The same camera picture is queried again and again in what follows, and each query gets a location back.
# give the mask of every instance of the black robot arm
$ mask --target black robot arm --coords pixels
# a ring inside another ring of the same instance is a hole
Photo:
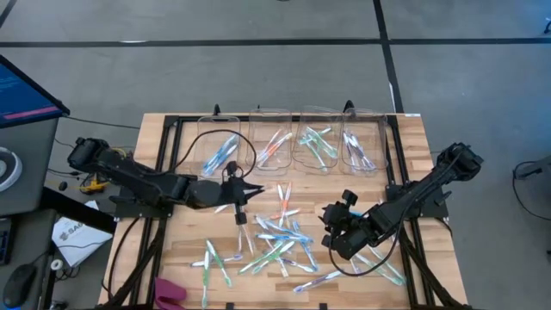
[[[123,156],[102,139],[78,138],[67,161],[73,169],[99,173],[110,182],[130,189],[138,202],[154,208],[169,204],[194,209],[233,203],[242,206],[248,199],[263,192],[262,186],[248,184],[235,176],[235,162],[230,162],[226,168],[227,180],[218,184],[210,180],[198,180],[194,175],[155,171]],[[245,194],[245,190],[251,188],[255,190]]]
[[[325,208],[321,220],[331,236],[324,237],[323,245],[329,246],[331,241],[331,249],[345,259],[350,259],[366,245],[379,245],[397,232],[408,212],[415,208],[420,212],[425,200],[443,185],[472,179],[480,171],[482,162],[482,158],[468,146],[454,143],[438,156],[429,175],[407,184],[397,194],[397,199],[377,204],[363,216],[349,211],[357,196],[345,190],[343,198],[346,203],[336,202]]]

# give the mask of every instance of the monitor screen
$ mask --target monitor screen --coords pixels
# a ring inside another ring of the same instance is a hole
[[[52,100],[0,64],[0,127],[60,117],[62,114],[63,110]]]

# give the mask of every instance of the concrete floor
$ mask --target concrete floor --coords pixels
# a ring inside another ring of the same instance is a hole
[[[7,3],[0,0],[0,10]],[[389,37],[531,38],[541,36],[544,0],[385,0]],[[193,40],[378,37],[369,0],[18,0],[0,41]],[[393,112],[381,47],[236,46],[0,48],[74,116],[138,126],[146,112],[207,112],[263,107],[298,111],[314,104]],[[551,222],[517,204],[511,169],[551,153],[551,45],[393,46],[407,113],[421,113],[431,149],[453,141],[486,162],[449,200],[456,254],[467,297],[487,309],[549,309]],[[94,136],[133,146],[137,131],[70,120],[58,139]],[[65,146],[50,166],[67,170]],[[48,179],[59,181],[57,177]],[[551,217],[543,176],[520,183],[534,212]],[[87,196],[67,192],[81,201]],[[109,245],[81,276],[56,286],[57,299],[92,307]]]

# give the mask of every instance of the wooden tabletop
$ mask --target wooden tabletop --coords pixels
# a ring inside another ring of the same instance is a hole
[[[164,117],[164,114],[144,115],[135,152],[136,160],[142,164],[151,167],[155,165]],[[428,174],[433,166],[423,122],[418,115],[397,115],[397,119],[409,177],[411,180],[418,180]],[[191,141],[197,135],[197,130],[196,123],[185,123],[179,150],[180,156],[189,148]],[[245,136],[248,134],[247,123],[241,124],[241,131]],[[169,141],[172,141],[173,135],[174,133],[171,132]],[[388,135],[388,140],[396,180],[400,180],[391,134]],[[169,143],[166,152],[167,158],[164,161],[167,164],[170,150],[171,145]],[[245,144],[242,144],[240,151],[240,154],[246,153]],[[246,178],[248,183],[262,184],[266,190],[261,195],[251,199],[246,206],[249,219],[248,227],[251,233],[261,232],[261,228],[253,223],[252,215],[266,215],[279,210],[276,185],[284,183],[285,188],[292,181],[293,190],[289,209],[300,209],[300,213],[293,216],[293,218],[300,222],[304,234],[314,239],[312,249],[320,270],[315,274],[307,274],[301,269],[287,266],[290,276],[283,278],[279,265],[271,263],[257,275],[247,272],[237,276],[237,271],[252,260],[251,254],[247,251],[246,243],[244,243],[243,260],[226,264],[226,269],[232,278],[232,288],[226,286],[221,271],[216,265],[211,269],[208,307],[225,308],[227,302],[234,302],[237,309],[319,308],[319,303],[327,303],[328,307],[333,309],[409,308],[406,286],[394,285],[377,273],[357,278],[340,276],[331,282],[317,288],[311,288],[303,293],[296,294],[293,292],[294,287],[335,270],[329,260],[327,249],[320,244],[322,237],[325,235],[323,224],[318,219],[318,215],[323,214],[322,208],[328,203],[340,201],[343,190],[349,189],[359,197],[354,210],[363,212],[380,200],[385,199],[384,188],[387,185],[385,171],[381,170],[370,177],[352,176],[343,173],[345,167],[343,167],[342,160],[339,160],[337,166],[331,169],[328,175],[324,176],[305,173],[296,165],[293,162],[287,168],[287,173],[282,176],[259,176],[253,172]],[[177,171],[189,173],[192,169],[192,164],[186,164],[178,168]],[[121,235],[126,231],[131,221],[131,219],[122,220],[117,226],[107,271],[110,268],[115,248],[121,240]],[[122,246],[121,254],[115,266],[113,280],[115,289],[122,285],[136,264],[143,222],[143,220],[140,220],[134,226]],[[459,302],[466,303],[467,298],[449,232],[436,220],[420,219],[419,224],[428,265],[452,296]],[[220,214],[214,214],[212,208],[195,211],[183,206],[175,207],[172,218],[168,220],[159,276],[187,289],[188,298],[182,303],[182,306],[201,308],[203,269],[191,268],[189,264],[204,258],[205,239],[210,239],[213,242],[214,247],[222,257],[230,257],[237,250],[237,235],[238,231],[231,208]],[[257,239],[256,245],[257,255],[267,249],[267,245],[263,240]],[[390,242],[387,241],[381,244],[378,249],[386,255],[389,247]],[[364,249],[361,254],[376,261],[369,250]],[[295,246],[293,254],[288,255],[288,257],[301,264],[309,263],[299,246]],[[340,259],[338,255],[334,255],[334,257],[340,266],[346,270],[351,270],[349,262]],[[399,248],[394,251],[390,262],[396,269],[402,270]],[[363,270],[367,269],[366,265],[360,266]],[[419,302],[424,302],[421,281],[415,265],[413,265],[413,270]],[[145,300],[149,275],[148,267],[142,279],[140,301]],[[105,302],[106,300],[107,293],[103,290],[99,302]]]

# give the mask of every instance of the pink cloth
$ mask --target pink cloth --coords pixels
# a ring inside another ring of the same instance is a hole
[[[155,304],[163,310],[185,310],[178,305],[179,301],[185,301],[187,297],[185,288],[161,278],[155,279]]]

